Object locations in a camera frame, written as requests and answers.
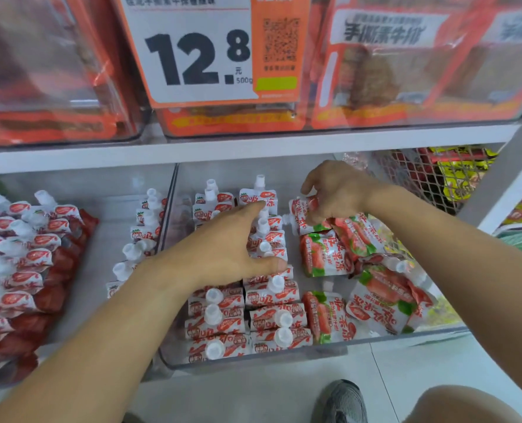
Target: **person's right hand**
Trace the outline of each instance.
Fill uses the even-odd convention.
[[[369,212],[371,195],[387,186],[345,162],[326,160],[302,184],[302,194],[308,194],[313,187],[318,197],[318,208],[308,213],[306,221],[314,226],[326,218]]]

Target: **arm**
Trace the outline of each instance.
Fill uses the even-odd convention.
[[[71,340],[0,403],[0,423],[122,421],[152,356],[193,291],[286,269],[280,258],[247,254],[251,222],[263,206],[258,202],[221,214],[142,262]]]
[[[410,250],[476,339],[522,388],[522,252],[343,162],[324,162],[303,185],[318,191],[308,222],[368,212]]]

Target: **hand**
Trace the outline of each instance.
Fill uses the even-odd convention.
[[[281,273],[287,267],[282,258],[251,258],[247,253],[251,223],[264,206],[265,202],[260,201],[222,212],[172,248],[147,258],[142,265],[148,261],[155,264],[154,270],[166,273],[173,281],[187,283],[189,292],[244,277]]]
[[[326,160],[302,184],[302,194],[308,194],[314,187],[318,196],[318,208],[308,213],[306,221],[315,226],[326,218],[347,218],[368,212],[371,195],[387,186],[345,162]]]

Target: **floor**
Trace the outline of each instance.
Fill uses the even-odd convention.
[[[345,356],[179,375],[142,384],[131,409],[148,423],[308,422],[321,389],[337,378],[359,385],[370,423],[402,421],[423,391],[440,384],[482,389],[522,415],[522,391],[471,335],[414,346],[400,340],[359,345]]]

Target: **person's left hand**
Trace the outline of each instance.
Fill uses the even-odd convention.
[[[171,281],[178,281],[180,277],[192,291],[207,285],[226,285],[245,277],[281,273],[287,267],[282,258],[251,258],[247,253],[251,224],[264,205],[265,202],[259,201],[222,212],[141,265],[151,269],[153,264],[154,271],[165,273],[165,278]]]

